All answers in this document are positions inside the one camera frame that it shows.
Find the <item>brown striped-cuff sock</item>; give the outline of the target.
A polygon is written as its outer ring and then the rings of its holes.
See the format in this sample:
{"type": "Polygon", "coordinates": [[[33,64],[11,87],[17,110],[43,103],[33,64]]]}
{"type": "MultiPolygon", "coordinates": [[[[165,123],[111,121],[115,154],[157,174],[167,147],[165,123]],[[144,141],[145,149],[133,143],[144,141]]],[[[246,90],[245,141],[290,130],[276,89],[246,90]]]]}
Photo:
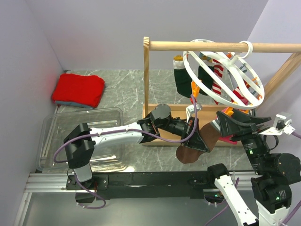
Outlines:
{"type": "Polygon", "coordinates": [[[198,130],[198,133],[207,145],[209,152],[203,152],[184,146],[179,146],[176,150],[176,157],[181,163],[194,163],[202,154],[210,153],[215,147],[218,139],[221,137],[220,129],[216,127],[213,122],[205,124],[201,129],[198,130]]]}

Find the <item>pink sock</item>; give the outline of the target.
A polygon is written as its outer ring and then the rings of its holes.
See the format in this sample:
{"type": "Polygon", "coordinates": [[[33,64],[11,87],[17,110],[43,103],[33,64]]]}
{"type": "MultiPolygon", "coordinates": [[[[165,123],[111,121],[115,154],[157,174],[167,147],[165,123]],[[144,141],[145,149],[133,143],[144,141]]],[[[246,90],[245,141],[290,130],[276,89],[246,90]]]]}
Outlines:
{"type": "MultiPolygon", "coordinates": [[[[227,107],[225,109],[222,110],[223,113],[225,113],[228,116],[231,116],[233,114],[233,108],[232,107],[227,107]]],[[[237,142],[234,142],[231,140],[232,135],[226,136],[226,137],[220,137],[219,140],[225,143],[229,143],[232,145],[237,145],[237,142]]]]}

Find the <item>white round clip hanger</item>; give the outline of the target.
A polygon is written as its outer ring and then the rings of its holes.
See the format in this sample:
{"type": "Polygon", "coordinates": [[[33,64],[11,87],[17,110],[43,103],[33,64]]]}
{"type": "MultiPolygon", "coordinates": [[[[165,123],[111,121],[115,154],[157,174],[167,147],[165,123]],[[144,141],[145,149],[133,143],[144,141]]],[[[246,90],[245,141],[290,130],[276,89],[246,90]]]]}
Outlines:
{"type": "Polygon", "coordinates": [[[214,101],[227,107],[241,110],[251,110],[259,107],[265,99],[265,89],[261,79],[255,70],[246,62],[246,58],[253,53],[253,44],[248,41],[242,41],[241,44],[247,45],[246,54],[241,56],[239,53],[229,52],[226,54],[223,50],[202,49],[206,44],[214,44],[213,41],[205,39],[194,39],[187,42],[182,54],[184,66],[188,75],[191,77],[200,89],[210,96],[214,101]],[[206,56],[214,63],[214,72],[200,59],[199,55],[206,56]],[[212,89],[209,89],[198,79],[198,67],[202,66],[204,70],[213,78],[212,89]],[[246,81],[252,86],[257,94],[250,93],[245,86],[246,81]],[[239,87],[242,94],[249,101],[245,105],[234,93],[233,90],[239,87]]]}

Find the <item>dark green sock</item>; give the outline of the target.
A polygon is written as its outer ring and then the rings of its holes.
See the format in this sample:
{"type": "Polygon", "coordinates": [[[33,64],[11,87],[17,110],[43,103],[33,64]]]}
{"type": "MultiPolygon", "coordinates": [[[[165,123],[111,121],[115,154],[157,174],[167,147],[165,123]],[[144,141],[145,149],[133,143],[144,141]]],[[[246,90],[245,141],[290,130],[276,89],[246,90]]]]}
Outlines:
{"type": "MultiPolygon", "coordinates": [[[[214,63],[212,63],[211,59],[208,60],[206,56],[201,55],[199,55],[199,57],[209,67],[209,69],[214,72],[214,63]]],[[[202,66],[198,67],[198,79],[201,80],[207,88],[212,89],[214,80],[202,66]]]]}
{"type": "Polygon", "coordinates": [[[174,80],[177,92],[187,98],[191,96],[191,77],[188,75],[181,58],[173,60],[174,80]]]}

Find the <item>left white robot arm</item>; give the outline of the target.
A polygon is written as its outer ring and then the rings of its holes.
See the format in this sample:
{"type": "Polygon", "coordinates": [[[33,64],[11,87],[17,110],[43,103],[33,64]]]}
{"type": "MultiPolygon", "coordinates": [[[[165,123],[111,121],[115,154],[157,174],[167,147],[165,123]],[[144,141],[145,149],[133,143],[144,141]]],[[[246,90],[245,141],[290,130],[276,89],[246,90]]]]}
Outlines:
{"type": "Polygon", "coordinates": [[[103,149],[162,140],[160,130],[180,136],[180,150],[192,154],[209,151],[209,146],[199,133],[196,115],[186,120],[174,118],[170,106],[159,104],[143,119],[125,126],[100,129],[90,128],[86,123],[78,125],[63,141],[68,167],[74,171],[78,185],[89,189],[94,183],[90,159],[96,147],[103,149]]]}

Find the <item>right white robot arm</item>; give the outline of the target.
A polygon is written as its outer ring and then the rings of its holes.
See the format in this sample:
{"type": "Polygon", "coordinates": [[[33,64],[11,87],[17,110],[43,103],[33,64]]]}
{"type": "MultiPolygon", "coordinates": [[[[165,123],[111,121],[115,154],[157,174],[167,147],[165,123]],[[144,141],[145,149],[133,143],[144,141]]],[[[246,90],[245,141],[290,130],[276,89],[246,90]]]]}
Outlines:
{"type": "Polygon", "coordinates": [[[290,153],[271,153],[266,140],[273,136],[278,144],[280,135],[294,133],[290,115],[277,114],[272,127],[264,126],[270,117],[255,117],[236,109],[218,111],[216,115],[221,136],[242,143],[257,175],[250,181],[259,216],[250,211],[223,164],[208,167],[207,184],[221,191],[239,226],[285,226],[298,210],[289,212],[290,185],[301,180],[301,161],[290,153]]]}

